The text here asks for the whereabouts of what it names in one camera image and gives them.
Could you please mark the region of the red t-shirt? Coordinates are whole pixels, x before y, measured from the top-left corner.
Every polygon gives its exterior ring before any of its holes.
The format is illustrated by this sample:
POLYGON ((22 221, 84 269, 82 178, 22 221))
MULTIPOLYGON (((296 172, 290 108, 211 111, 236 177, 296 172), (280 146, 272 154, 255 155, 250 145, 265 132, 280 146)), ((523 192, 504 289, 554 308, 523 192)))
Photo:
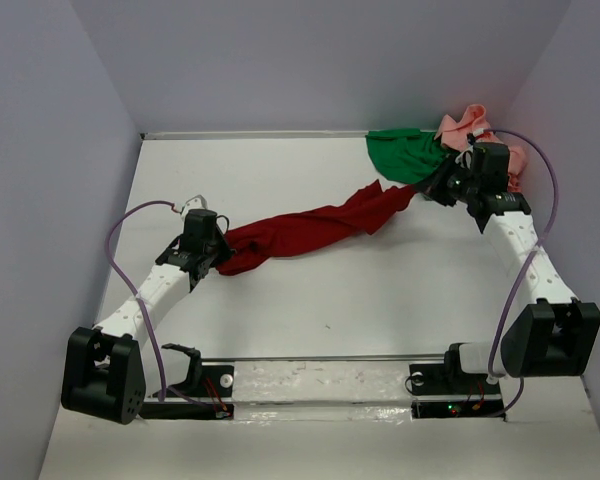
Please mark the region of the red t-shirt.
POLYGON ((271 258, 308 254, 358 234, 373 235, 416 195, 411 186, 383 189, 375 181, 340 206, 288 213, 232 228, 226 233, 234 251, 216 267, 219 274, 235 276, 254 270, 271 258))

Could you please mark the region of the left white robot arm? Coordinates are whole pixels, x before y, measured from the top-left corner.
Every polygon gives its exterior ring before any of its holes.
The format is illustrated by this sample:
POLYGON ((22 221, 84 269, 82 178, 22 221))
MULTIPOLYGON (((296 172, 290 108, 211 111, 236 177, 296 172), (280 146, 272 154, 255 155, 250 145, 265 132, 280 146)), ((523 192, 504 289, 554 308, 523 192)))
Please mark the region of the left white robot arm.
POLYGON ((64 409, 126 425, 140 414, 147 396, 164 402, 173 394, 209 419, 232 416, 220 395, 222 383, 205 372, 201 353, 194 347, 160 345, 155 335, 168 313, 233 254, 219 214, 203 196, 168 206, 182 219, 182 233, 158 255, 140 286, 113 264, 129 298, 93 327, 79 327, 70 335, 61 389, 64 409))

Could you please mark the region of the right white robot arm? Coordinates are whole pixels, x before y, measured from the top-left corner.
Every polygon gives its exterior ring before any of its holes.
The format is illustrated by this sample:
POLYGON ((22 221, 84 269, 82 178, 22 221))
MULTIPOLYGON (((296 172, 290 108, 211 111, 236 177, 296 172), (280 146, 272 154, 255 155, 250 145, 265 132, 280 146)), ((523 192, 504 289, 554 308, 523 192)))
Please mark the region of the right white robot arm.
POLYGON ((461 372, 494 380, 577 377, 593 350, 600 310, 567 286, 544 249, 548 233, 536 231, 525 197, 507 191, 508 160, 505 145, 479 142, 416 186, 443 206, 466 205, 512 283, 493 340, 454 344, 447 356, 461 372))

